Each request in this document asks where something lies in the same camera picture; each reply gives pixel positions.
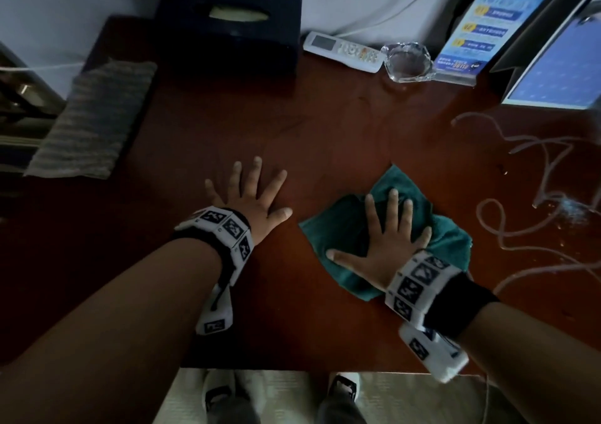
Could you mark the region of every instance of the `microfiber cloth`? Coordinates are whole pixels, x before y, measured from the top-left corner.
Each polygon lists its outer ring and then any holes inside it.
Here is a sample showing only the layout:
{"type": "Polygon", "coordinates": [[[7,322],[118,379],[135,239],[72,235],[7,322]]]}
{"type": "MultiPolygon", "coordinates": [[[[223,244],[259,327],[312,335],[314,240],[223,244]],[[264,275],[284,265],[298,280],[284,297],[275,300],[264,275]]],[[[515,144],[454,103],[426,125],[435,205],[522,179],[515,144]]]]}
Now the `microfiber cloth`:
{"type": "MultiPolygon", "coordinates": [[[[386,219],[388,193],[393,188],[398,190],[399,216],[403,211],[403,201],[407,198],[413,200],[411,241],[415,242],[426,226],[432,226],[432,240],[426,250],[464,271],[468,270],[472,246],[470,235],[450,218],[432,214],[432,203],[425,198],[417,185],[394,165],[371,190],[382,228],[386,219]]],[[[357,256],[367,255],[369,232],[364,196],[357,194],[344,196],[332,207],[299,223],[299,226],[309,239],[321,264],[340,286],[364,301],[382,294],[363,278],[326,258],[326,250],[330,248],[357,256]]]]}

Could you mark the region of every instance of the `forearm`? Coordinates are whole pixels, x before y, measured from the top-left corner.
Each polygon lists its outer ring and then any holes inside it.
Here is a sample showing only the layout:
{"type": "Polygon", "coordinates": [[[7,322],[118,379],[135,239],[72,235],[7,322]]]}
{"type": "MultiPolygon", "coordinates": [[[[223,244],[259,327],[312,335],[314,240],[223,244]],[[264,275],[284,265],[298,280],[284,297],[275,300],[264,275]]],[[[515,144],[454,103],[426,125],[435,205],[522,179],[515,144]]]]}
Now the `forearm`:
{"type": "Polygon", "coordinates": [[[0,376],[2,421],[151,421],[221,271],[178,239],[86,300],[0,376]]]}
{"type": "Polygon", "coordinates": [[[559,330],[491,303],[457,341],[529,422],[594,422],[601,414],[601,354],[559,330]]]}

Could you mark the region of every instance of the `wall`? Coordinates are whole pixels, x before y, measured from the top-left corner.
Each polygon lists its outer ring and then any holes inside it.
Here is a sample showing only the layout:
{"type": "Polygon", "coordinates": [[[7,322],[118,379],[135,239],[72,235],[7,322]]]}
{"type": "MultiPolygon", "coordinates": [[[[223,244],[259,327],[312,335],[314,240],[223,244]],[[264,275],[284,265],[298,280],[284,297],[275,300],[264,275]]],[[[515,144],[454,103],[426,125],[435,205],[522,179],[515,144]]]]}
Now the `wall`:
{"type": "MultiPolygon", "coordinates": [[[[388,17],[411,0],[303,0],[302,28],[333,33],[388,17]]],[[[364,43],[424,40],[440,44],[431,28],[448,0],[419,0],[401,16],[353,36],[364,43]]],[[[113,13],[152,17],[158,0],[0,0],[0,42],[26,65],[85,60],[106,18],[113,13]]],[[[41,72],[66,97],[78,69],[41,72]]]]}

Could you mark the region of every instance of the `floor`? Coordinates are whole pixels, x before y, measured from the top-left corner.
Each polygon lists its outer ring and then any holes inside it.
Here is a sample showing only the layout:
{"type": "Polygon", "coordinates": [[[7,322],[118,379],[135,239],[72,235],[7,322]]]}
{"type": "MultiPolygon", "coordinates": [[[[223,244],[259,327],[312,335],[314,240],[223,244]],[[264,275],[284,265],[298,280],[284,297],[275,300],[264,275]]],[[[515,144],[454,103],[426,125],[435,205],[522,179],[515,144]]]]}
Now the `floor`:
{"type": "MultiPolygon", "coordinates": [[[[309,424],[319,397],[316,379],[305,372],[240,370],[263,424],[309,424]]],[[[154,424],[205,423],[201,401],[204,371],[180,369],[154,424]]],[[[480,424],[485,385],[474,376],[458,376],[447,384],[430,375],[361,374],[357,405],[368,423],[480,424]]],[[[491,387],[487,424],[525,423],[499,390],[491,387]]]]}

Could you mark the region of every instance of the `wooden desk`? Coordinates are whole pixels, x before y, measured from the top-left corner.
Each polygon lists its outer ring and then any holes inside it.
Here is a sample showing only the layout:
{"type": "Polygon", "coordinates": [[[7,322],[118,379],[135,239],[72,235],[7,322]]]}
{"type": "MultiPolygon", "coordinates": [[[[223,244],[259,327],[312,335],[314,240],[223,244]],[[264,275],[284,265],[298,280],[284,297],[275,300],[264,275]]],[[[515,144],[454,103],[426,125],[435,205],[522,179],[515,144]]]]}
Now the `wooden desk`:
{"type": "MultiPolygon", "coordinates": [[[[154,59],[148,23],[111,19],[90,66],[106,56],[154,59]]],[[[486,80],[475,89],[442,83],[394,84],[318,56],[303,55],[295,79],[183,78],[159,62],[146,116],[108,181],[26,178],[18,213],[0,229],[0,355],[9,361],[73,307],[160,246],[172,227],[207,204],[204,179],[224,191],[235,160],[264,159],[263,182],[289,177],[275,207],[292,219],[255,251],[232,291],[229,334],[193,343],[184,365],[252,369],[424,372],[396,332],[400,320],[376,299],[362,302],[321,267],[297,226],[350,192],[366,192],[396,163],[474,238],[471,272],[494,287],[518,270],[561,261],[548,253],[504,252],[478,223],[475,208],[497,198],[507,230],[543,220],[531,204],[542,177],[539,146],[515,155],[482,118],[507,134],[589,134],[585,116],[497,106],[486,80]]],[[[552,154],[559,149],[550,147],[552,154]]],[[[550,189],[590,201],[600,179],[600,149],[578,143],[553,173],[550,189]]],[[[487,207],[497,227],[498,211],[487,207]]],[[[557,220],[507,244],[561,249],[599,260],[600,220],[557,220]]],[[[528,312],[601,348],[601,286],[584,272],[523,278],[501,294],[528,312]]],[[[466,370],[474,372],[473,366],[466,370]]]]}

